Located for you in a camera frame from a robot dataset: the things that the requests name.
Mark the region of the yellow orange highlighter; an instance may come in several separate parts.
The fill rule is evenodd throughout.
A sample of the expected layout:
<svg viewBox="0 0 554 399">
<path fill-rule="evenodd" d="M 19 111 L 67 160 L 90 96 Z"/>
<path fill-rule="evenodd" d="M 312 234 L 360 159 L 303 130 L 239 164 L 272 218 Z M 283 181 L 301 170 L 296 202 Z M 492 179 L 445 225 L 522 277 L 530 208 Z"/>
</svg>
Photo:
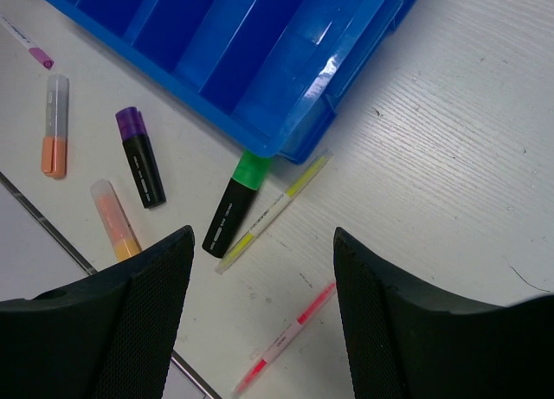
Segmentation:
<svg viewBox="0 0 554 399">
<path fill-rule="evenodd" d="M 111 183 L 100 179 L 90 187 L 90 192 L 117 260 L 125 261 L 139 254 L 141 248 Z"/>
</svg>

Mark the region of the thin yellow highlighter pen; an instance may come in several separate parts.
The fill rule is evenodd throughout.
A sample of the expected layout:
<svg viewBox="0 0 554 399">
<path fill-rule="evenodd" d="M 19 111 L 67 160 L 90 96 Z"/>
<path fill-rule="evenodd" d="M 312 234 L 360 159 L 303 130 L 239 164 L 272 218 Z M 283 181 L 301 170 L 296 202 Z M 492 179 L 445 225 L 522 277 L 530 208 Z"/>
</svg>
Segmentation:
<svg viewBox="0 0 554 399">
<path fill-rule="evenodd" d="M 217 264 L 215 271 L 223 274 L 235 263 L 252 242 L 282 213 L 291 201 L 324 169 L 332 158 L 331 151 L 323 151 L 302 175 L 261 214 L 253 225 L 241 236 Z"/>
</svg>

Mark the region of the thin pink highlighter pen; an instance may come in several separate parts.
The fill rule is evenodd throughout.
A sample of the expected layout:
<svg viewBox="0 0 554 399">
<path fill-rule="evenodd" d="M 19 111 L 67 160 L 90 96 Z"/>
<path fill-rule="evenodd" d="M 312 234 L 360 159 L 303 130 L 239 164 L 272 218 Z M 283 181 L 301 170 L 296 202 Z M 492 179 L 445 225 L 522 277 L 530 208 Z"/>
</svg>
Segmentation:
<svg viewBox="0 0 554 399">
<path fill-rule="evenodd" d="M 240 398 L 248 388 L 261 376 L 262 372 L 292 343 L 321 308 L 332 298 L 337 290 L 335 281 L 325 287 L 311 304 L 270 344 L 246 373 L 233 391 L 233 398 Z"/>
</svg>

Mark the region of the magenta capped white marker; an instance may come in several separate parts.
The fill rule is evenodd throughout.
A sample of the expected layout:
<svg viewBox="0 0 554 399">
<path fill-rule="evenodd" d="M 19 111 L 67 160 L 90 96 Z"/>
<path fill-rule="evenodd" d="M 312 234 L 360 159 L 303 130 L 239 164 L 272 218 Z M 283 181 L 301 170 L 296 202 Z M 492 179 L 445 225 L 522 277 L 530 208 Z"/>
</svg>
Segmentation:
<svg viewBox="0 0 554 399">
<path fill-rule="evenodd" d="M 24 46 L 29 54 L 47 70 L 50 70 L 54 66 L 53 59 L 28 38 L 6 15 L 1 15 L 1 24 Z"/>
</svg>

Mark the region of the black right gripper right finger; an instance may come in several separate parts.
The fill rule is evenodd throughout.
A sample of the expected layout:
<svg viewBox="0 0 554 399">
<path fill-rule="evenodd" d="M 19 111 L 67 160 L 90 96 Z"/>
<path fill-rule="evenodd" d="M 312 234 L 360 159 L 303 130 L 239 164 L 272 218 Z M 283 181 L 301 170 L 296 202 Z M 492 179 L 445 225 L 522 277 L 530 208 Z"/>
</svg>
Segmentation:
<svg viewBox="0 0 554 399">
<path fill-rule="evenodd" d="M 358 398 L 550 398 L 553 298 L 495 306 L 443 290 L 342 228 L 333 266 Z"/>
</svg>

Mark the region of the orange grey highlighter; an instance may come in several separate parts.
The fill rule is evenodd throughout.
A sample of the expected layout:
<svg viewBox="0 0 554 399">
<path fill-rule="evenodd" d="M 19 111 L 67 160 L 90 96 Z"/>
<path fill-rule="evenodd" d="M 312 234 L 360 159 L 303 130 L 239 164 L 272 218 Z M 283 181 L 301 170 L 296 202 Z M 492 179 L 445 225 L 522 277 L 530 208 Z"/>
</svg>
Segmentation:
<svg viewBox="0 0 554 399">
<path fill-rule="evenodd" d="M 51 74 L 47 80 L 45 135 L 42 141 L 42 173 L 61 179 L 67 173 L 69 80 Z"/>
</svg>

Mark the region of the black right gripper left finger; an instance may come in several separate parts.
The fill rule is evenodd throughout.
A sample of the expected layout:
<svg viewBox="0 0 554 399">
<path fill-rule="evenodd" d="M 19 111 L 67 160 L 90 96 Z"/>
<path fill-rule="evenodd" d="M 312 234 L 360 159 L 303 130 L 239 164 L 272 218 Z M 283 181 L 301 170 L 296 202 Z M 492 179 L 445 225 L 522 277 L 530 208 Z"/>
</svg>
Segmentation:
<svg viewBox="0 0 554 399">
<path fill-rule="evenodd" d="M 184 226 L 140 254 L 1 304 L 3 398 L 160 398 L 190 282 Z"/>
</svg>

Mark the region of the green black highlighter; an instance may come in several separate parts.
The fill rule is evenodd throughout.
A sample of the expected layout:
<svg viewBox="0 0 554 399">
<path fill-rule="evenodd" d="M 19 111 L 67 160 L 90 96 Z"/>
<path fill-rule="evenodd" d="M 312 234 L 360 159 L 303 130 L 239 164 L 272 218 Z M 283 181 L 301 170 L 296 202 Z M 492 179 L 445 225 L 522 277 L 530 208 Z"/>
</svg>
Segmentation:
<svg viewBox="0 0 554 399">
<path fill-rule="evenodd" d="M 272 163 L 271 158 L 245 151 L 229 179 L 209 225 L 202 248 L 222 259 L 228 251 Z"/>
</svg>

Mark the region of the purple black highlighter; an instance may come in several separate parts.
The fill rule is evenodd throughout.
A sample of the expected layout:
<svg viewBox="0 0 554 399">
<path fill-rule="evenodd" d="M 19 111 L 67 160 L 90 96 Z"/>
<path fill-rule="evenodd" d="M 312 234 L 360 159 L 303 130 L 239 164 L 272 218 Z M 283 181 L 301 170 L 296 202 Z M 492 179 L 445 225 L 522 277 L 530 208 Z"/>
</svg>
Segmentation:
<svg viewBox="0 0 554 399">
<path fill-rule="evenodd" d="M 166 202 L 158 165 L 142 113 L 130 106 L 115 114 L 123 149 L 145 209 Z"/>
</svg>

